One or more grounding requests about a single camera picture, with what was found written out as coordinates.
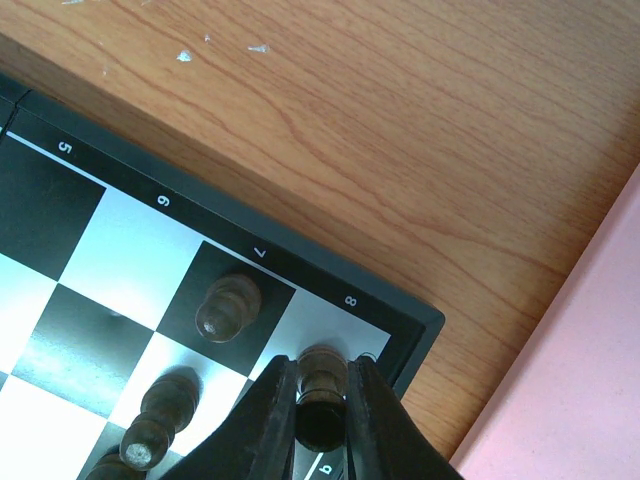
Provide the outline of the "dark rook chess piece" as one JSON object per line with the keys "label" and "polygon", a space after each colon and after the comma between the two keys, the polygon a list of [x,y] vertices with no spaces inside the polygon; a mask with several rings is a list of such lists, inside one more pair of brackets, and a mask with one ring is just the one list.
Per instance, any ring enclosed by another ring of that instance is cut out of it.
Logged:
{"label": "dark rook chess piece", "polygon": [[333,451],[345,439],[347,362],[333,347],[317,344],[297,363],[296,439],[313,452]]}

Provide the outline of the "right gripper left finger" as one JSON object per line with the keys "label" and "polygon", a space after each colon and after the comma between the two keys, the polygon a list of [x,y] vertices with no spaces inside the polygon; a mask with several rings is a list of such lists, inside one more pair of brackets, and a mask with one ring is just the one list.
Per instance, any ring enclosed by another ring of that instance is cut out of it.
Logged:
{"label": "right gripper left finger", "polygon": [[290,479],[295,453],[297,363],[275,356],[226,420],[165,479]]}

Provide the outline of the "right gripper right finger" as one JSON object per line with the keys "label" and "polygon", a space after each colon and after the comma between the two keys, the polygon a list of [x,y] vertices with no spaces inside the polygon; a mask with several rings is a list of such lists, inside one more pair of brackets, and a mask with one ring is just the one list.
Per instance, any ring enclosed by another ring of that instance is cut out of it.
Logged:
{"label": "right gripper right finger", "polygon": [[368,356],[348,364],[345,477],[459,479],[411,420]]}

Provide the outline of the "dark pawn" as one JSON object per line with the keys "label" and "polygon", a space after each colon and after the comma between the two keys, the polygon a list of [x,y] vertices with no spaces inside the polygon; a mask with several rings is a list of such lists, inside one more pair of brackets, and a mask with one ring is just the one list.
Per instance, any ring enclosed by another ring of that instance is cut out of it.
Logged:
{"label": "dark pawn", "polygon": [[130,480],[136,478],[136,471],[131,470],[117,454],[108,454],[82,476],[86,480]]}
{"label": "dark pawn", "polygon": [[261,291],[249,276],[225,275],[210,286],[199,306],[197,331],[209,342],[229,342],[255,322],[261,306]]}
{"label": "dark pawn", "polygon": [[124,464],[143,472],[156,467],[193,419],[200,391],[201,380],[193,368],[180,366],[159,376],[144,393],[140,413],[120,442]]}

